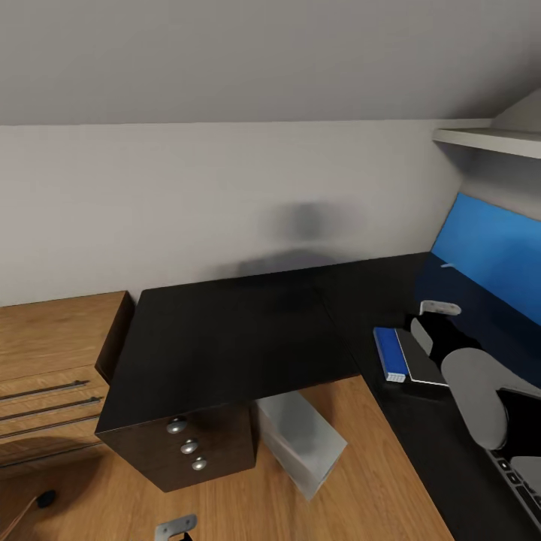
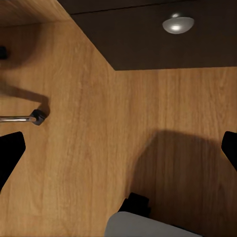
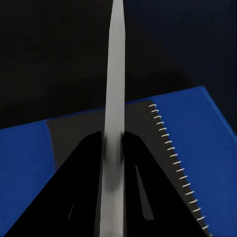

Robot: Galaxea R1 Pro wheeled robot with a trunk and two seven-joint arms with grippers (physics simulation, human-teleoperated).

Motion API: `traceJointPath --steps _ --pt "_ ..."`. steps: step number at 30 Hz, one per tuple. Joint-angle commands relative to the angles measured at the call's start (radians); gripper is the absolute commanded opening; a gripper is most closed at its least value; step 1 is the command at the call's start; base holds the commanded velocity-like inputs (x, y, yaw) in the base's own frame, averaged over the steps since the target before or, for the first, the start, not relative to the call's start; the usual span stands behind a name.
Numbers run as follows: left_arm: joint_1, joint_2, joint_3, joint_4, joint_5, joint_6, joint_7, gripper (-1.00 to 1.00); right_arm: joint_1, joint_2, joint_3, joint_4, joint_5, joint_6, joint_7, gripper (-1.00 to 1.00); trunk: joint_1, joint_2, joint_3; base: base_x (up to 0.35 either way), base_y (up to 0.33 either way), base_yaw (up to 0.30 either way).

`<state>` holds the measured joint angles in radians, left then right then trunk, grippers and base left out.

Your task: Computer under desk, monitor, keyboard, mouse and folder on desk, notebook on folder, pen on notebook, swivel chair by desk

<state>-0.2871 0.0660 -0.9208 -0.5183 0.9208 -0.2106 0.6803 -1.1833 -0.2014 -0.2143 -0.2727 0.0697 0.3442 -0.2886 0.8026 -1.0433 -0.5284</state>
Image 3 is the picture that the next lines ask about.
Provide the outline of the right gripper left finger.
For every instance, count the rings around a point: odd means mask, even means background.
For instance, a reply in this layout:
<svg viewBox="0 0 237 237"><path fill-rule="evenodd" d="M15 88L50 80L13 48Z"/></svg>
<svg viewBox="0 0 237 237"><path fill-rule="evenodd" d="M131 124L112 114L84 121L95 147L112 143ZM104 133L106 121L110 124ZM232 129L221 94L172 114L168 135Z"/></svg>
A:
<svg viewBox="0 0 237 237"><path fill-rule="evenodd" d="M83 138L4 237L94 237L102 150Z"/></svg>

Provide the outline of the folder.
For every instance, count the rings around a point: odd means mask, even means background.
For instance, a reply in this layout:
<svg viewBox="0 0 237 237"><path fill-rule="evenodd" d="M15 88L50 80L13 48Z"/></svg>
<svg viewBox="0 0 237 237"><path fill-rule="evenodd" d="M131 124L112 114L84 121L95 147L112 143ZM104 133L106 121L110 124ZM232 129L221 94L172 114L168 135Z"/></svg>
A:
<svg viewBox="0 0 237 237"><path fill-rule="evenodd" d="M237 135L198 86L125 102L152 100L211 237L237 237ZM48 120L0 129L0 237L57 172Z"/></svg>

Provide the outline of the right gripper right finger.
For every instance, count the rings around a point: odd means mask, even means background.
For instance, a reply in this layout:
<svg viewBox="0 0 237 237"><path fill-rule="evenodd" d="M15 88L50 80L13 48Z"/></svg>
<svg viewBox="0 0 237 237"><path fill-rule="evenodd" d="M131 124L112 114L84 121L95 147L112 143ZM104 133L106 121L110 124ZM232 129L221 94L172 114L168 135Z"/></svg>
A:
<svg viewBox="0 0 237 237"><path fill-rule="evenodd" d="M127 237L207 237L143 140L123 137ZM135 165L155 220L143 217Z"/></svg>

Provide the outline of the notebook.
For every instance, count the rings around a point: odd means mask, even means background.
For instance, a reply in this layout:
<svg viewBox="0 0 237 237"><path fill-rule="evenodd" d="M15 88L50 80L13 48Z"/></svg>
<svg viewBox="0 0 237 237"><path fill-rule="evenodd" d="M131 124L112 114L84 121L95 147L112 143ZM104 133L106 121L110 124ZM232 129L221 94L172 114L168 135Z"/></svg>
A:
<svg viewBox="0 0 237 237"><path fill-rule="evenodd" d="M94 237L100 237L105 112L106 109L101 109L47 121L56 170L61 167L83 138L98 131L102 133L103 150L97 195ZM163 128L164 122L161 122L160 118L161 116L158 116L158 111L156 110L156 104L154 104L152 100L127 104L124 106L124 131L133 133L143 140L186 206L192 212L192 215L197 220L206 236L211 237L212 234L210 234L207 229L208 225L204 223L204 216L201 215L199 211L201 207L198 207L196 204L197 199L194 199L193 197L193 191L189 188L189 183L187 183L182 171L183 168L180 167L180 161L177 160L177 154L174 153L174 147L171 146L172 141L169 141L169 134L165 132L166 128ZM137 165L135 165L135 168L143 217L147 220L155 220ZM127 237L125 183L123 237Z"/></svg>

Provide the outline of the pen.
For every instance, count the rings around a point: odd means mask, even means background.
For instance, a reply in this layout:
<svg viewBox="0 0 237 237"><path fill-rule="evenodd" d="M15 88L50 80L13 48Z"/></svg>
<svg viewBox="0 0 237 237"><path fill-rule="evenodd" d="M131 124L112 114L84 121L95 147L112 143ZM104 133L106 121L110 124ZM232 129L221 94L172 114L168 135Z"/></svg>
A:
<svg viewBox="0 0 237 237"><path fill-rule="evenodd" d="M100 237L123 237L125 23L113 0L109 29Z"/></svg>

